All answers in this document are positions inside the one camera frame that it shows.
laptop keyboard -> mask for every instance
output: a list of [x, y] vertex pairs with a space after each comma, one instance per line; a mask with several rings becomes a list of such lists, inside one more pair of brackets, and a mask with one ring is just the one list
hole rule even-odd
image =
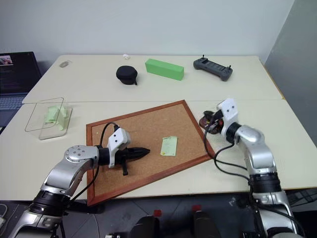
[[14, 110], [22, 106], [24, 97], [0, 98], [0, 110]]

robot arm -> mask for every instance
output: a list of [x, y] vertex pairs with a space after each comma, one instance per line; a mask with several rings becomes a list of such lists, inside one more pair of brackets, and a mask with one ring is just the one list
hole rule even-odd
[[121, 164], [123, 175], [127, 175], [126, 160], [141, 158], [150, 152], [145, 148], [127, 148], [130, 142], [129, 133], [117, 128], [109, 137], [107, 148], [85, 145], [68, 148], [9, 237], [28, 237], [29, 234], [34, 235], [34, 229], [37, 229], [40, 237], [51, 237], [86, 171], [99, 165], [112, 168], [115, 164]]
[[213, 134], [220, 132], [230, 143], [243, 151], [250, 175], [249, 184], [255, 202], [255, 218], [261, 225], [263, 236], [273, 237], [276, 231], [298, 233], [294, 222], [280, 214], [293, 216], [286, 193], [281, 189], [273, 154], [265, 144], [262, 132], [238, 123], [237, 106], [233, 99], [221, 102], [215, 114], [205, 112], [205, 118], [213, 124]]

black cable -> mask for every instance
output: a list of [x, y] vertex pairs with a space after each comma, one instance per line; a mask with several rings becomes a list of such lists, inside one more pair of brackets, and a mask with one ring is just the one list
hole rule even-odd
[[[103, 143], [103, 139], [104, 139], [104, 134], [105, 134], [105, 131], [107, 129], [107, 127], [110, 125], [110, 124], [113, 124], [114, 125], [114, 129], [116, 130], [116, 127], [119, 127], [116, 123], [114, 122], [108, 122], [105, 126], [104, 126], [104, 129], [101, 133], [101, 137], [100, 137], [100, 142], [99, 142], [99, 145], [102, 146], [102, 143]], [[90, 183], [83, 189], [79, 192], [79, 194], [77, 194], [76, 196], [74, 196], [71, 200], [70, 200], [70, 203], [72, 203], [73, 201], [75, 201], [75, 199], [77, 199], [81, 194], [83, 194], [84, 191], [86, 191], [96, 180], [97, 178], [97, 175], [99, 173], [99, 165], [96, 169], [96, 173], [93, 177], [93, 180], [90, 181]]]
[[300, 222], [297, 221], [294, 217], [291, 217], [291, 216], [289, 216], [289, 215], [287, 215], [287, 214], [285, 214], [285, 213], [283, 213], [283, 212], [277, 211], [277, 210], [275, 210], [275, 209], [273, 209], [273, 208], [269, 208], [269, 207], [265, 207], [265, 206], [259, 206], [259, 208], [261, 208], [261, 209], [263, 209], [263, 210], [270, 211], [270, 212], [274, 212], [274, 213], [276, 213], [276, 214], [279, 214], [279, 215], [281, 215], [281, 216], [284, 216], [284, 217], [286, 217], [286, 218], [292, 220], [292, 221], [295, 222], [296, 225], [301, 229], [301, 231], [302, 231], [302, 236], [303, 236], [304, 238], [306, 237], [305, 230], [304, 230], [302, 224], [300, 224]]
[[246, 180], [248, 181], [248, 183], [249, 183], [250, 179], [249, 179], [248, 177], [246, 177], [246, 176], [244, 176], [244, 175], [241, 175], [241, 174], [236, 174], [236, 173], [231, 173], [231, 172], [225, 171], [225, 170], [223, 170], [222, 168], [220, 168], [220, 167], [218, 166], [218, 164], [217, 164], [217, 162], [218, 162], [218, 161], [217, 161], [217, 156], [221, 153], [221, 151], [224, 151], [224, 150], [226, 150], [226, 149], [229, 149], [229, 148], [231, 148], [231, 147], [233, 147], [233, 146], [234, 146], [234, 143], [232, 143], [231, 145], [229, 145], [229, 146], [227, 146], [227, 147], [224, 147], [224, 148], [218, 150], [217, 153], [214, 155], [214, 158], [213, 158], [214, 165], [216, 165], [217, 169], [219, 169], [221, 172], [224, 172], [225, 174], [228, 174], [228, 175], [234, 175], [234, 176], [242, 177], [242, 178], [246, 179]]
[[213, 159], [213, 161], [214, 161], [214, 165], [217, 167], [217, 169], [219, 169], [220, 171], [222, 171], [222, 172], [225, 173], [225, 174], [234, 175], [234, 176], [239, 176], [239, 177], [242, 177], [242, 178], [246, 179], [246, 180], [249, 182], [250, 180], [249, 180], [248, 177], [246, 177], [246, 176], [244, 176], [244, 175], [241, 175], [241, 174], [236, 174], [236, 173], [227, 172], [227, 171], [221, 169], [221, 168], [218, 166], [217, 162], [220, 162], [220, 163], [223, 163], [223, 164], [228, 164], [228, 165], [236, 166], [236, 167], [239, 167], [239, 168], [242, 168], [242, 169], [247, 170], [247, 169], [246, 169], [245, 167], [243, 167], [243, 166], [217, 160], [217, 156], [220, 154], [220, 152], [223, 151], [223, 150], [226, 150], [226, 149], [229, 149], [229, 148], [233, 147], [233, 146], [234, 146], [234, 143], [231, 144], [231, 145], [229, 145], [229, 146], [227, 146], [227, 147], [224, 147], [224, 148], [220, 149], [219, 151], [217, 151], [217, 153], [216, 153], [214, 156], [212, 156], [212, 154], [209, 152], [209, 150], [208, 150], [208, 148], [207, 148], [207, 139], [206, 139], [206, 138], [207, 138], [207, 133], [208, 133], [208, 130], [209, 130], [210, 126], [211, 126], [211, 123], [207, 126], [207, 128], [206, 128], [206, 130], [205, 130], [203, 142], [204, 142], [204, 146], [205, 146], [205, 150], [206, 150], [207, 154], [208, 154], [208, 155]]
[[107, 127], [108, 127], [110, 124], [113, 124], [113, 125], [115, 125], [115, 126], [118, 126], [118, 125], [117, 125], [116, 123], [114, 123], [114, 122], [108, 122], [108, 123], [104, 126], [104, 129], [103, 129], [103, 131], [102, 131], [102, 133], [101, 133], [99, 145], [102, 145], [103, 139], [104, 139], [105, 131], [106, 131]]
[[64, 225], [63, 225], [63, 220], [60, 221], [59, 226], [60, 226], [61, 237], [62, 238], [66, 238], [65, 229], [64, 229]]
[[96, 178], [97, 178], [98, 172], [99, 172], [99, 165], [98, 165], [98, 167], [97, 167], [97, 169], [96, 169], [96, 173], [95, 173], [95, 175], [94, 175], [94, 177], [93, 177], [93, 180], [91, 180], [90, 183], [89, 183], [83, 190], [81, 190], [76, 196], [74, 196], [74, 197], [70, 200], [71, 203], [72, 203], [73, 201], [75, 201], [75, 199], [77, 199], [81, 194], [83, 194], [83, 192], [86, 191], [86, 190], [94, 183], [94, 181], [95, 181]]
[[[208, 131], [209, 131], [210, 126], [211, 126], [211, 123], [207, 126], [207, 128], [206, 128], [206, 130], [205, 130], [203, 142], [204, 142], [204, 146], [205, 146], [205, 150], [206, 150], [207, 154], [208, 154], [211, 158], [214, 158], [214, 157], [212, 156], [212, 154], [208, 151], [208, 148], [207, 148], [207, 134], [208, 134]], [[236, 164], [229, 163], [229, 162], [224, 162], [224, 161], [221, 161], [221, 160], [217, 160], [217, 162], [222, 163], [222, 164], [225, 164], [225, 165], [235, 166], [235, 167], [241, 168], [241, 169], [243, 169], [243, 170], [247, 170], [246, 167], [243, 167], [243, 166], [241, 166], [241, 165], [236, 165]]]

gray wall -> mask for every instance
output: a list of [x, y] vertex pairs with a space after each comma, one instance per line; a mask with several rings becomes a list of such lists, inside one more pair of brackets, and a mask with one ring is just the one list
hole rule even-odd
[[0, 0], [0, 52], [257, 55], [266, 61], [294, 0]]
[[317, 145], [316, 0], [295, 0], [265, 66]]

clear acrylic box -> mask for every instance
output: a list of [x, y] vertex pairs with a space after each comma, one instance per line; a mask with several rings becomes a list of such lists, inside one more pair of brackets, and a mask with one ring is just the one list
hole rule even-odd
[[42, 100], [35, 104], [25, 131], [40, 140], [63, 136], [67, 132], [72, 108], [63, 98]]

